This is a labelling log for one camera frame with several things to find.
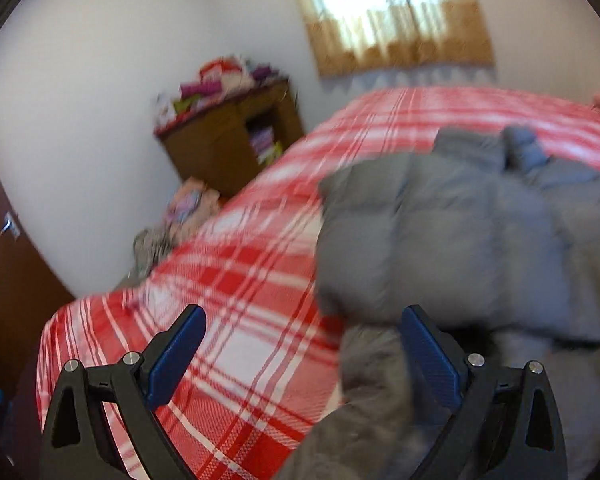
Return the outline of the grey puffer jacket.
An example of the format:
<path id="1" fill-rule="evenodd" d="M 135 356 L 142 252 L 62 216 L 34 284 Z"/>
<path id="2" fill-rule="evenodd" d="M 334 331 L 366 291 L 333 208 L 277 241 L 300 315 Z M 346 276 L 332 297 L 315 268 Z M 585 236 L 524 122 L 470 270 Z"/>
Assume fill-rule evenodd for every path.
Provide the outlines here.
<path id="1" fill-rule="evenodd" d="M 430 153 L 344 166 L 320 194 L 315 296 L 344 324 L 343 402 L 279 478 L 413 478 L 451 415 L 403 348 L 419 306 L 466 353 L 542 363 L 566 479 L 600 479 L 600 170 L 527 128 L 443 128 Z"/>

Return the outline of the pink clothes heap on floor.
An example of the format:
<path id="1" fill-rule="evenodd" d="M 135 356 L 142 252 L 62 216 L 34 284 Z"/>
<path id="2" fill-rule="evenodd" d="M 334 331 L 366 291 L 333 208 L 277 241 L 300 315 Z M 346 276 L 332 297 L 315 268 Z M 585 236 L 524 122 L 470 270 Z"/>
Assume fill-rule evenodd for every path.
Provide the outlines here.
<path id="1" fill-rule="evenodd" d="M 181 245 L 192 238 L 220 209 L 220 193 L 217 190 L 195 178 L 185 180 L 173 195 L 164 215 L 172 245 Z"/>

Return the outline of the pile of folded clothes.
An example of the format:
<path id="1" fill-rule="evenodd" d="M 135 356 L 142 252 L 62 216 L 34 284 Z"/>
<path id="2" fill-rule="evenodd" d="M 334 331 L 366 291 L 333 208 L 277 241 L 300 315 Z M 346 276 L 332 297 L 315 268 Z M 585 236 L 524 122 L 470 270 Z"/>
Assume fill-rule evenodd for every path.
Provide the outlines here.
<path id="1" fill-rule="evenodd" d="M 178 92 L 163 92 L 156 97 L 155 134 L 160 134 L 228 98 L 284 77 L 285 75 L 271 64 L 255 63 L 240 55 L 214 58 L 200 66 L 196 79 L 182 82 Z"/>

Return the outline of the red white plaid bedspread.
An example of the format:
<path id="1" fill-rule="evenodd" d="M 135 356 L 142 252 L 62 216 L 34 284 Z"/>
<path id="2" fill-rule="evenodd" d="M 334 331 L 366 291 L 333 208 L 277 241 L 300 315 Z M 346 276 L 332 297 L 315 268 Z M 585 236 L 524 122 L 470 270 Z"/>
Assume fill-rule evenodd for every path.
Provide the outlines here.
<path id="1" fill-rule="evenodd" d="M 117 362 L 142 350 L 189 304 L 208 328 L 158 417 L 201 479 L 268 479 L 340 401 L 340 329 L 313 298 L 321 227 L 317 183 L 382 152 L 429 151 L 446 125 L 495 132 L 532 127 L 547 151 L 600 169 L 600 110 L 489 88 L 364 94 L 317 126 L 252 181 L 140 286 L 76 300 L 42 331 L 36 405 L 45 414 L 71 359 Z"/>

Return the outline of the grey patterned cloth on floor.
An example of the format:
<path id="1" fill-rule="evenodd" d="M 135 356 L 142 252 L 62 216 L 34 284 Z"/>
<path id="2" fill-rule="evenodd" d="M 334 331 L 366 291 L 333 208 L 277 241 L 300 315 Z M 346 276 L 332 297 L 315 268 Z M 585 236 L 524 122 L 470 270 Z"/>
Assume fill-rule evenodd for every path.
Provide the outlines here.
<path id="1" fill-rule="evenodd" d="M 152 269 L 172 252 L 174 246 L 165 226 L 154 226 L 140 231 L 133 240 L 134 272 L 147 278 Z"/>

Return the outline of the brown wooden door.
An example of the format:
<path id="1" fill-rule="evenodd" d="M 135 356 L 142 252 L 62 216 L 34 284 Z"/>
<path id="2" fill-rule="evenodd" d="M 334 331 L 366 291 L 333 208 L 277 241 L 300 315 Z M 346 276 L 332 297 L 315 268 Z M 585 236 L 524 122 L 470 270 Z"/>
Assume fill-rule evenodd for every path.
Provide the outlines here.
<path id="1" fill-rule="evenodd" d="M 12 398 L 42 329 L 73 296 L 19 225 L 0 181 L 0 389 Z"/>

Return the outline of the brown wooden desk cabinet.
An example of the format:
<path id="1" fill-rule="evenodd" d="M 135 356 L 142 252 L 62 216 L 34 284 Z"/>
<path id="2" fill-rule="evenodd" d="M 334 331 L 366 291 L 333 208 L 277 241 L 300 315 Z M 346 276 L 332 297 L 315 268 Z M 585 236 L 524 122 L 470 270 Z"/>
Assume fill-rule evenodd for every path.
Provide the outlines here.
<path id="1" fill-rule="evenodd" d="M 283 150 L 304 137 L 289 80 L 277 79 L 259 88 L 213 104 L 156 134 L 183 180 L 195 178 L 225 197 L 238 194 L 265 168 L 251 137 L 271 128 Z"/>

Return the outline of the tan patterned window curtain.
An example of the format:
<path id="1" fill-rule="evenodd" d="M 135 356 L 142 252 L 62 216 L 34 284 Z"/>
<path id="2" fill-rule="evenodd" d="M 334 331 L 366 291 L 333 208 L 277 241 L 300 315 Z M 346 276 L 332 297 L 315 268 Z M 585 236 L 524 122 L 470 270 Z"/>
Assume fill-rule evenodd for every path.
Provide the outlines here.
<path id="1" fill-rule="evenodd" d="M 297 0 L 323 78 L 429 64 L 491 67 L 478 0 Z"/>

